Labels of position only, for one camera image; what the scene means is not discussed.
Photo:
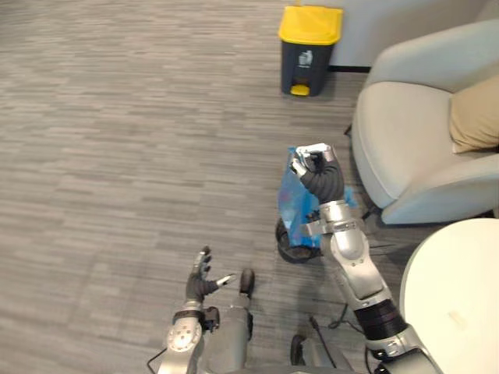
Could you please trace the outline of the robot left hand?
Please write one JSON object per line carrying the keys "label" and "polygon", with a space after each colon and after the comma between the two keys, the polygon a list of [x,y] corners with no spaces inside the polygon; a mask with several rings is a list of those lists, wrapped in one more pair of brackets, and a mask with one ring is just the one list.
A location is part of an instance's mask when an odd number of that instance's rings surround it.
{"label": "robot left hand", "polygon": [[236,279],[236,274],[230,273],[217,280],[208,280],[207,274],[211,269],[210,261],[211,249],[205,245],[196,256],[188,276],[185,291],[186,302],[202,304],[206,296],[215,293]]}

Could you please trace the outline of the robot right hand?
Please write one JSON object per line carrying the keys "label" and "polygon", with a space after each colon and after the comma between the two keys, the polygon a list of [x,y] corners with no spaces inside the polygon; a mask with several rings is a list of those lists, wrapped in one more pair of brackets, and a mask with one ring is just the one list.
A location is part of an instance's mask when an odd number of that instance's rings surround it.
{"label": "robot right hand", "polygon": [[298,146],[289,167],[320,204],[344,198],[344,178],[333,146],[326,143]]}

